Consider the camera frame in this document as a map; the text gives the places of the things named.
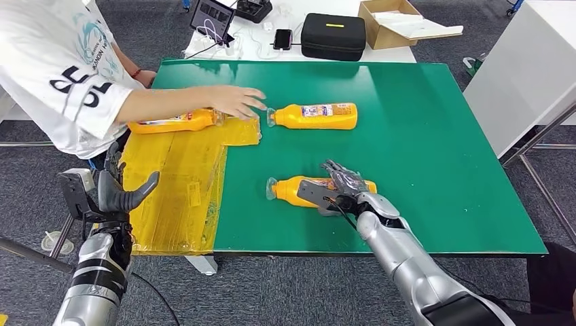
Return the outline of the person's right hand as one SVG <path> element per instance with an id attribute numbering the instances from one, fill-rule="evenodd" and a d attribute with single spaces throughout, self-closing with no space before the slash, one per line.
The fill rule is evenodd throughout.
<path id="1" fill-rule="evenodd" d="M 265 111 L 267 106 L 262 103 L 266 98 L 263 92 L 255 88 L 239 86 L 209 86 L 209 107 L 244 120 L 256 118 L 254 109 Z"/>

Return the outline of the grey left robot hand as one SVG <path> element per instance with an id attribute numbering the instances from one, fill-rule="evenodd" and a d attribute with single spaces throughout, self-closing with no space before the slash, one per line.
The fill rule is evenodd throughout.
<path id="1" fill-rule="evenodd" d="M 121 155 L 119 144 L 114 142 L 107 150 L 103 169 L 98 174 L 98 207 L 104 213 L 128 214 L 156 189 L 160 180 L 160 172 L 154 171 L 136 190 L 124 190 L 125 163 L 119 163 Z"/>

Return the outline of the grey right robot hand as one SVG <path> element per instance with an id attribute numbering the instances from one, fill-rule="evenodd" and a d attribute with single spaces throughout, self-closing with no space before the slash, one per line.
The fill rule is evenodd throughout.
<path id="1" fill-rule="evenodd" d="M 355 206 L 357 196 L 370 191 L 367 183 L 359 173 L 333 160 L 326 160 L 321 164 L 321 168 L 329 173 L 334 189 L 340 193 L 332 206 L 346 217 L 347 212 Z"/>

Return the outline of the person's left hand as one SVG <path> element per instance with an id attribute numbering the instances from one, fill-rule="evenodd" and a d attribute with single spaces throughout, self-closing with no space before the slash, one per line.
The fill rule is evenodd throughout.
<path id="1" fill-rule="evenodd" d="M 156 78 L 156 75 L 157 73 L 155 71 L 139 69 L 134 73 L 132 78 L 140 82 L 146 88 L 150 88 Z"/>

